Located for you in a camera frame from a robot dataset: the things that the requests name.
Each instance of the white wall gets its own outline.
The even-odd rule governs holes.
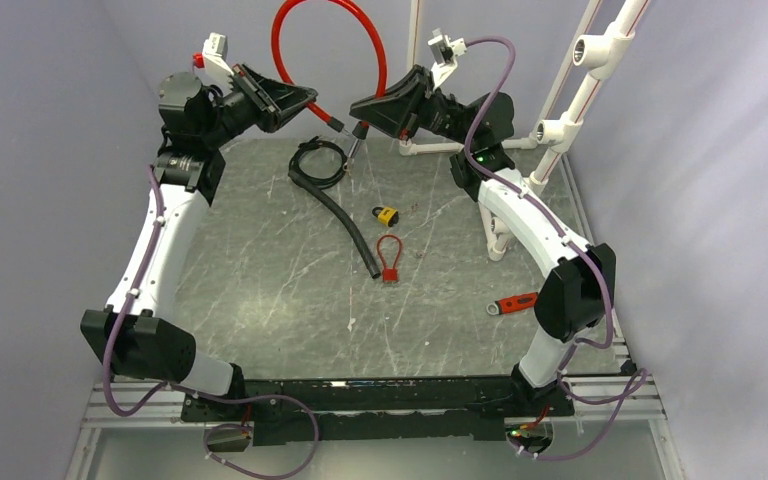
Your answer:
[[[691,479],[768,478],[768,2],[736,5],[653,2],[571,152]]]
[[[102,307],[147,202],[159,122],[94,0],[0,0],[0,479],[62,478]]]

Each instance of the black hose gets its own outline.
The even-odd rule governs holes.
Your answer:
[[[328,178],[319,178],[314,177],[313,175],[308,175],[304,172],[304,170],[302,170],[300,165],[302,158],[306,153],[319,150],[320,148],[328,148],[330,150],[334,150],[338,155],[340,155],[340,167],[336,172],[334,172],[334,175],[331,175]],[[340,148],[339,145],[333,142],[320,140],[319,137],[313,137],[307,142],[299,144],[299,149],[296,150],[295,155],[293,155],[293,158],[290,159],[290,171],[298,173],[299,176],[313,184],[313,186],[316,188],[325,190],[333,187],[334,185],[337,185],[337,183],[343,179],[343,176],[346,174],[346,165],[348,165],[348,161],[349,159],[346,157],[346,154],[343,152],[343,149]]]
[[[378,269],[378,263],[375,262],[375,257],[372,256],[372,252],[369,250],[366,240],[363,239],[363,235],[360,233],[357,225],[355,225],[355,222],[349,217],[349,214],[340,208],[340,206],[337,205],[337,202],[331,200],[331,197],[326,195],[325,192],[316,188],[316,185],[312,184],[308,179],[302,176],[298,170],[290,169],[289,176],[293,183],[307,190],[309,194],[313,195],[313,198],[319,200],[328,208],[328,210],[331,210],[331,213],[333,213],[334,216],[337,217],[337,220],[346,227],[346,231],[349,232],[352,241],[355,242],[355,247],[357,247],[358,253],[360,253],[360,258],[363,259],[363,263],[366,264],[366,269],[369,271],[369,275],[373,279],[380,277],[381,270]]]

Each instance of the red hose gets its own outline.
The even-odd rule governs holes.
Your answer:
[[[285,83],[293,84],[293,80],[290,78],[290,74],[287,73],[287,68],[284,66],[284,60],[281,58],[281,25],[284,23],[284,18],[287,17],[287,13],[293,9],[296,5],[304,2],[305,0],[287,0],[278,9],[278,13],[275,15],[275,20],[272,21],[272,59],[275,61],[275,68],[278,69],[278,75],[281,76],[281,80]],[[375,56],[378,57],[378,86],[375,89],[375,96],[384,95],[384,91],[387,89],[387,57],[384,54],[384,44],[381,43],[381,37],[378,36],[378,31],[375,30],[375,25],[369,20],[369,17],[363,13],[363,10],[355,5],[351,0],[328,0],[331,3],[336,3],[341,7],[349,11],[366,29],[366,33],[369,34],[369,38],[372,40],[372,46],[375,48]],[[314,102],[307,104],[307,108],[314,113],[317,117],[321,118],[323,122],[330,122],[333,117],[323,110],[319,105]]]

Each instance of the yellow padlock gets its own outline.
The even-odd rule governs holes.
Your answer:
[[[372,209],[372,214],[379,222],[388,227],[399,223],[399,211],[393,207],[375,207]]]

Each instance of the gray marble floor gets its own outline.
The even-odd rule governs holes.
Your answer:
[[[539,290],[542,278],[520,245],[502,262],[488,260],[478,208],[452,181],[448,155],[402,157],[396,142],[372,139],[351,176],[327,191],[371,248],[388,232],[404,241],[400,282],[383,284],[334,216],[287,177],[297,143],[243,140],[225,153],[176,299],[176,321],[199,348],[248,378],[509,373],[538,328],[534,314],[491,317],[484,308]],[[509,153],[524,172],[542,156]],[[320,150],[302,166],[327,175],[336,165]],[[560,173],[544,200],[580,225]],[[378,223],[377,205],[398,208],[400,222]],[[615,372],[616,362],[610,351],[581,348],[570,371]]]

